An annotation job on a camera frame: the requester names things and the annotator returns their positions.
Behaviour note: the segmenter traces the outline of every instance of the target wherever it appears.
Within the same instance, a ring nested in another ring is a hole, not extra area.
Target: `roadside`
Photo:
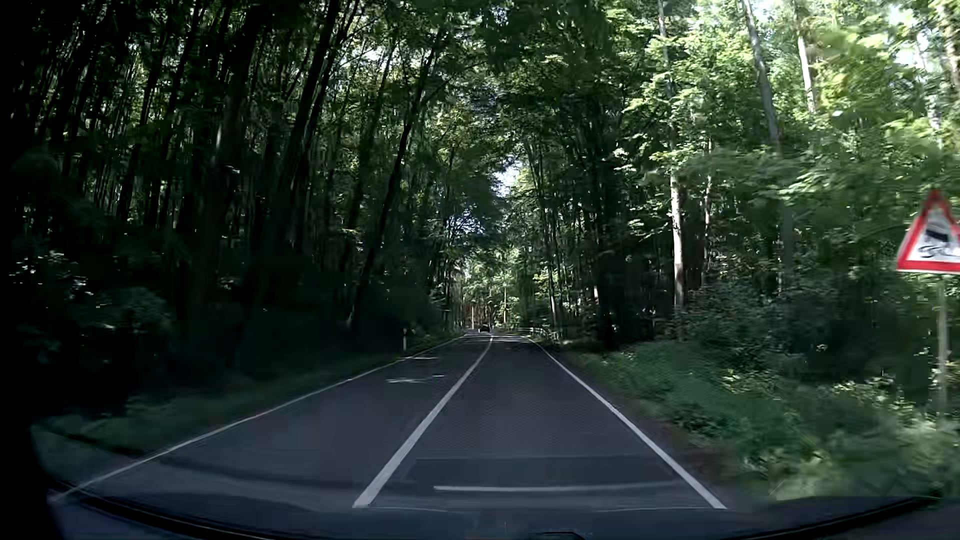
[[[693,343],[654,341],[599,353],[552,344],[721,495],[960,495],[956,426],[937,431],[876,385],[812,386],[772,371],[738,373]]]
[[[413,355],[456,337],[427,335],[412,340]],[[49,475],[77,482],[169,447],[198,433],[297,398],[324,386],[391,363],[397,354],[345,356],[323,368],[271,380],[233,377],[216,389],[182,389],[167,399],[134,396],[125,413],[91,419],[79,413],[46,418],[32,427],[36,451]]]

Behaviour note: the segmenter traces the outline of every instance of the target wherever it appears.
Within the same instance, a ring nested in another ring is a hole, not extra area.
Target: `slippery road sign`
[[[960,227],[947,199],[930,191],[897,255],[900,272],[960,274]]]

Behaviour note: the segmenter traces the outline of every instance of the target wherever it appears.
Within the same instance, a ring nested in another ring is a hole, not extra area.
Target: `road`
[[[221,522],[306,512],[725,507],[539,345],[470,333],[84,489]]]

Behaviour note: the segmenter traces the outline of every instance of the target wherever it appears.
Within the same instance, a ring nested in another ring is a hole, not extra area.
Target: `center line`
[[[383,466],[383,469],[380,469],[380,472],[377,473],[376,477],[373,478],[373,481],[370,482],[370,485],[367,486],[367,489],[363,490],[363,493],[360,494],[360,497],[357,497],[357,500],[353,502],[354,508],[366,508],[370,506],[373,502],[373,499],[376,499],[376,496],[380,493],[380,490],[383,489],[383,486],[387,483],[391,476],[394,475],[396,468],[400,466],[400,463],[403,462],[411,450],[413,450],[414,445],[417,444],[417,441],[423,436],[423,433],[427,428],[430,427],[430,424],[437,418],[441,410],[444,410],[446,403],[450,401],[450,398],[453,397],[453,394],[457,393],[457,390],[460,389],[460,386],[464,384],[464,381],[467,380],[467,377],[473,373],[473,370],[476,369],[477,365],[480,364],[480,360],[487,355],[487,351],[490,350],[490,346],[493,344],[493,336],[490,336],[490,341],[487,342],[487,348],[483,350],[483,353],[473,362],[473,365],[467,369],[467,372],[464,373],[457,382],[446,391],[446,394],[434,405],[433,410],[426,415],[420,425],[414,430],[413,433],[410,433],[410,436],[407,437],[407,440],[403,441],[403,444],[400,445],[400,448],[397,449],[393,457],[390,458],[390,461],[387,461],[387,464]]]

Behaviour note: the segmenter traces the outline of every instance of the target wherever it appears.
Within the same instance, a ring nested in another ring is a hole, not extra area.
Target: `traffic sign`
[[[900,244],[897,271],[960,274],[960,227],[949,201],[936,189]]]

